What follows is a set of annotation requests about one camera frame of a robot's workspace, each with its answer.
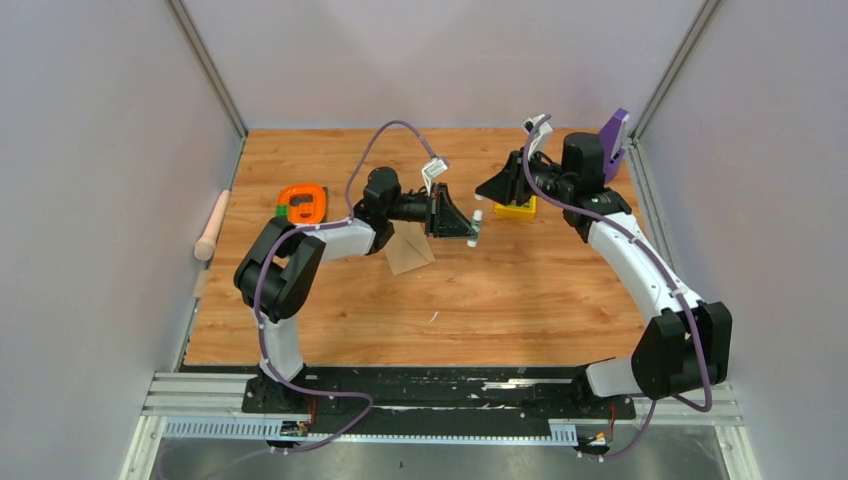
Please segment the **orange toy track loop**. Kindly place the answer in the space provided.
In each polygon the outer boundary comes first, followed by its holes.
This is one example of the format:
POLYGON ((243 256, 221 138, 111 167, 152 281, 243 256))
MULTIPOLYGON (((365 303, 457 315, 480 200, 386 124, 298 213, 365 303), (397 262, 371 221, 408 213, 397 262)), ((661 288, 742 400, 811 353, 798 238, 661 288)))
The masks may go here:
POLYGON ((294 184, 283 188, 277 205, 287 205, 288 217, 295 224, 319 224, 325 221, 328 210, 328 190, 315 183, 294 184))

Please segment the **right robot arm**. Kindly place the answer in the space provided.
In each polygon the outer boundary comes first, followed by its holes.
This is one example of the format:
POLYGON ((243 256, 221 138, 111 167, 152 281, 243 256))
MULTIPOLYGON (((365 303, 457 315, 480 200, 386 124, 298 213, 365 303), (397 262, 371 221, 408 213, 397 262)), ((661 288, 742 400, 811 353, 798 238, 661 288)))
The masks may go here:
POLYGON ((689 289, 659 257, 624 198, 606 185, 608 158, 596 134, 565 137, 560 162, 543 152, 510 153, 502 169, 476 187, 498 204, 532 197, 562 208, 565 221, 610 265, 633 298, 645 329, 628 357, 588 364, 571 390, 571 403, 596 417, 611 397, 641 395, 681 399, 703 389, 698 408, 711 406, 711 388, 728 375, 732 315, 689 289))

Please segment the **purple plastic stand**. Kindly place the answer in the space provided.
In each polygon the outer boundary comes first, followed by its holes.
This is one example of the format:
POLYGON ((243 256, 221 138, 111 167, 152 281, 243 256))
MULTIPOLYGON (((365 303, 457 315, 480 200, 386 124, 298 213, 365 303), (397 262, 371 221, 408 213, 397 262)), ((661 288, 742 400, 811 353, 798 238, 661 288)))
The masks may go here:
POLYGON ((610 184, 617 176, 623 163, 623 141, 627 130, 630 112, 618 108, 607 122, 599 129, 598 137, 604 151, 603 174, 604 184, 610 184))

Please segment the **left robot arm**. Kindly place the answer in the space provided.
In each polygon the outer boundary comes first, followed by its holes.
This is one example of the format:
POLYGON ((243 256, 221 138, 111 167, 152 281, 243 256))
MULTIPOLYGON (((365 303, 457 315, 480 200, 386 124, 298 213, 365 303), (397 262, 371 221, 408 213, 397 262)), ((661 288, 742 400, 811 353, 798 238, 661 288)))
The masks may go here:
POLYGON ((478 232, 450 198, 448 187, 405 192, 395 170, 372 170, 350 217, 324 224, 268 221, 234 274, 234 285, 252 309, 259 336, 260 369, 273 381, 268 400, 283 413, 298 411, 306 386, 295 379, 305 366, 297 314, 319 267, 331 261, 380 252, 395 222, 418 224, 427 237, 476 240, 478 232))

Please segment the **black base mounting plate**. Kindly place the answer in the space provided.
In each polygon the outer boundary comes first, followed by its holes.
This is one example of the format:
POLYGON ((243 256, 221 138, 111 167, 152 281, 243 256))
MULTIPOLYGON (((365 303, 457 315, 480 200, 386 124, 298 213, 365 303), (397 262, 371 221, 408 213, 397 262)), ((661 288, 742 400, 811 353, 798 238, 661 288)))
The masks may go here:
POLYGON ((307 366, 298 393, 264 373, 249 379, 241 409, 303 415, 317 433, 355 419, 360 434, 545 435, 552 420, 635 418, 622 396, 591 394, 579 367, 307 366))

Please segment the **brown paper envelope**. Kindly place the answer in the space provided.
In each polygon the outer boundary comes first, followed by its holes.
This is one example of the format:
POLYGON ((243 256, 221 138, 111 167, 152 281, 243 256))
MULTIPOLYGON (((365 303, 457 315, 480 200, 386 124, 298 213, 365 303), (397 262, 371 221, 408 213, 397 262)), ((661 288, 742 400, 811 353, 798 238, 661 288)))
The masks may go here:
POLYGON ((393 275, 400 275, 436 261, 424 228, 415 222, 392 222, 394 233, 383 248, 393 275))

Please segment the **yellow toy window brick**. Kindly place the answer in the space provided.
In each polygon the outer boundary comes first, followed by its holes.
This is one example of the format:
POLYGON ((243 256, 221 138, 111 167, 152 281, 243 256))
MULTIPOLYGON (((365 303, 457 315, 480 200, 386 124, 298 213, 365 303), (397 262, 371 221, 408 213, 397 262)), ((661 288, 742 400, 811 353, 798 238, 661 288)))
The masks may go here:
POLYGON ((496 216, 503 218, 534 220, 537 215, 537 198, 531 196, 526 203, 521 205, 515 203, 509 205, 495 203, 494 213, 496 216))

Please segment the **wooden rolling pin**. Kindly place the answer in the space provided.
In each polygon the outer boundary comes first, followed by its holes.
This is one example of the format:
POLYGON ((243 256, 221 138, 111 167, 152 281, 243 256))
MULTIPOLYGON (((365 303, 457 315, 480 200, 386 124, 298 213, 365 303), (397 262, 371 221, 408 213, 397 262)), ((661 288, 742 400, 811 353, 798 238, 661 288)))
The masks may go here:
POLYGON ((193 254, 196 260, 205 262, 214 256, 230 197, 230 190, 219 195, 202 234, 195 242, 193 254))

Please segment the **white green glue stick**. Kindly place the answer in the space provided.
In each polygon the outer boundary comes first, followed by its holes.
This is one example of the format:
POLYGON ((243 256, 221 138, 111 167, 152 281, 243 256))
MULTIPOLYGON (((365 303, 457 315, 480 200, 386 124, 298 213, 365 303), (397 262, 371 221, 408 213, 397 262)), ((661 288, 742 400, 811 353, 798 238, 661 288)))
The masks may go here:
POLYGON ((471 218, 471 229, 472 233, 467 239, 467 246, 471 248, 475 248, 478 245, 480 232, 482 229, 482 220, 483 220, 484 212, 482 209, 476 209, 473 212, 471 218))

